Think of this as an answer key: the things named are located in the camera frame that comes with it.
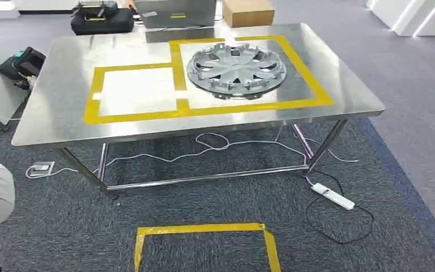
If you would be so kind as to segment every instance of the blue carpet border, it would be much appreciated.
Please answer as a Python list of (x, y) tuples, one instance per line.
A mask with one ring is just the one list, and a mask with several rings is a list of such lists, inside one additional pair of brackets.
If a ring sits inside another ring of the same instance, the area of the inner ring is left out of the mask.
[(435, 251), (435, 218), (433, 214), (429, 211), (427, 205), (371, 121), (368, 118), (360, 118), (357, 120), (357, 123), (366, 141), (374, 149), (376, 157), (388, 169), (390, 176), (393, 178), (394, 185), (403, 195), (406, 206), (419, 222), (421, 231), (428, 238), (431, 247)]

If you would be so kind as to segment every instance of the white power strip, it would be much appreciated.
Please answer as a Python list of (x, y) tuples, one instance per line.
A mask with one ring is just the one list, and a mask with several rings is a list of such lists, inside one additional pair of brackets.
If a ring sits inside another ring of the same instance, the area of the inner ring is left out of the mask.
[(312, 187), (313, 191), (316, 193), (324, 196), (325, 198), (333, 201), (334, 203), (338, 204), (339, 206), (345, 208), (346, 210), (350, 211), (354, 209), (354, 202), (350, 201), (346, 197), (336, 193), (335, 191), (329, 189), (328, 187), (322, 185), (321, 183), (316, 183)]

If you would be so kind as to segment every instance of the stainless steel table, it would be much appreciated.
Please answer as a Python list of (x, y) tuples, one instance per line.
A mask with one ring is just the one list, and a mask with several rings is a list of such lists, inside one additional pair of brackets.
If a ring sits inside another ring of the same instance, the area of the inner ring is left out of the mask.
[[(193, 53), (224, 39), (280, 55), (288, 75), (261, 98), (220, 100), (185, 76)], [(306, 177), (349, 118), (377, 116), (385, 107), (306, 25), (146, 31), (54, 40), (12, 144), (55, 148), (104, 192), (284, 171)], [(336, 121), (314, 154), (297, 124)], [(104, 183), (108, 144), (206, 131), (292, 125), (309, 158), (289, 167), (220, 173), (127, 185)], [(68, 149), (103, 144), (94, 175)]]

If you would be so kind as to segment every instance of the yellow tape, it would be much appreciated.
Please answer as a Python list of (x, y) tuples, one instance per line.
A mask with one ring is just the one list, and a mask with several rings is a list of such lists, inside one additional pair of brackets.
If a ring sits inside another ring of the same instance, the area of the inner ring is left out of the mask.
[(223, 231), (261, 231), (263, 224), (243, 223), (243, 224), (207, 224), (207, 225), (188, 225), (170, 227), (151, 227), (138, 228), (145, 235), (156, 234), (177, 234), (177, 233), (196, 233), (196, 232), (223, 232)]
[(176, 99), (176, 108), (178, 111), (189, 110), (189, 100), (188, 99)]
[(205, 224), (188, 226), (169, 227), (140, 227), (137, 230), (136, 245), (134, 248), (134, 271), (139, 271), (142, 260), (142, 251), (146, 235), (181, 234), (181, 233), (202, 233), (202, 232), (232, 232), (232, 231), (262, 231), (265, 240), (266, 252), (271, 272), (281, 272), (279, 265), (276, 242), (271, 232), (266, 230), (264, 224), (259, 223), (238, 223), (238, 224)]
[(279, 265), (278, 250), (276, 249), (276, 241), (271, 232), (266, 229), (263, 230), (264, 241), (266, 244), (267, 258), (269, 260), (269, 268), (271, 272), (280, 272), (281, 266)]
[(170, 42), (171, 63), (173, 67), (174, 87), (176, 91), (186, 90), (186, 79), (184, 77), (184, 67), (182, 65), (181, 48), (179, 43)]
[(333, 104), (331, 98), (324, 91), (322, 86), (312, 75), (311, 71), (303, 63), (299, 55), (295, 52), (289, 42), (284, 36), (259, 36), (259, 37), (238, 37), (237, 41), (252, 41), (252, 40), (274, 40), (282, 48), (288, 59), (291, 61), (296, 71), (301, 74), (302, 78), (308, 85), (309, 89), (314, 94), (313, 99), (290, 100), (275, 103), (263, 103), (252, 105), (237, 105), (230, 107), (214, 107), (214, 108), (201, 108), (191, 109), (187, 99), (176, 99), (177, 110), (165, 112), (150, 112), (150, 113), (136, 113), (117, 116), (99, 116), (99, 100), (93, 100), (94, 94), (102, 91), (104, 73), (110, 71), (126, 71), (126, 70), (139, 70), (139, 69), (154, 69), (172, 67), (173, 81), (176, 91), (186, 91), (186, 78), (184, 65), (182, 63), (181, 44), (193, 43), (219, 43), (224, 39), (194, 39), (194, 40), (175, 40), (169, 42), (170, 48), (170, 63), (154, 63), (144, 65), (129, 65), (129, 66), (112, 66), (112, 67), (98, 67), (95, 70), (92, 87), (89, 92), (87, 106), (84, 111), (84, 122), (88, 124), (105, 124), (112, 122), (128, 122), (128, 121), (144, 121), (144, 120), (157, 120), (165, 118), (179, 118), (179, 117), (192, 117), (192, 116), (205, 116), (215, 114), (228, 114), (238, 112), (252, 112), (252, 111), (268, 111), (280, 109), (293, 109), (305, 107), (317, 107)]
[(184, 66), (182, 64), (181, 44), (219, 43), (221, 41), (224, 41), (224, 39), (175, 40), (169, 42), (174, 87), (176, 91), (186, 91), (186, 78), (184, 75)]
[(296, 53), (294, 48), (289, 44), (286, 38), (282, 35), (275, 36), (259, 36), (259, 37), (237, 37), (236, 41), (257, 41), (257, 40), (274, 40), (276, 41), (282, 48), (283, 52), (289, 58), (291, 63), (296, 68), (296, 71), (301, 74), (302, 78), (316, 95), (316, 100), (323, 105), (332, 104), (331, 98), (327, 95), (326, 91), (324, 91), (323, 87), (313, 76), (311, 71), (306, 67), (306, 64), (302, 61), (299, 55)]

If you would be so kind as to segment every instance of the gray carpet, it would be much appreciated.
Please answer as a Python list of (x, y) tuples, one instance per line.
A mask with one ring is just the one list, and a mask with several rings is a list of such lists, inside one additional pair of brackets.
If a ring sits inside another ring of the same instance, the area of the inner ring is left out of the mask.
[[(322, 139), (330, 124), (306, 125), (307, 136)], [(277, 129), (226, 134), (231, 141), (273, 139)], [(376, 159), (357, 124), (351, 123), (333, 148), (357, 164), (326, 155), (321, 171), (336, 176), (347, 196), (374, 214), (373, 233), (365, 240), (339, 245), (306, 222), (305, 209), (316, 195), (296, 173), (194, 182), (136, 190), (109, 198), (74, 173), (27, 180), (25, 169), (51, 151), (10, 147), (12, 133), (0, 136), (0, 163), (15, 175), (16, 209), (0, 226), (0, 264), (4, 271), (132, 271), (137, 227), (258, 222), (276, 239), (282, 271), (435, 271), (435, 252), (418, 221), (404, 205), (386, 168)], [(218, 139), (209, 142), (219, 144)], [(288, 129), (281, 142), (297, 147)], [(121, 143), (110, 157), (141, 152), (172, 158), (202, 150), (194, 137)], [(99, 147), (74, 148), (95, 168)], [(236, 169), (291, 165), (298, 155), (269, 144), (246, 144), (199, 159), (168, 164), (152, 159), (123, 161), (108, 168), (109, 184), (206, 175)], [(334, 190), (320, 174), (313, 181)], [(320, 199), (309, 219), (335, 239), (363, 235), (370, 217), (346, 212)], [(196, 233), (146, 238), (140, 271), (269, 271), (261, 232)]]
[[(364, 0), (271, 0), (274, 23), (305, 22), (387, 106), (372, 119), (435, 216), (435, 37), (398, 37)], [(68, 15), (0, 20), (0, 47), (46, 53), (52, 38), (72, 36)]]

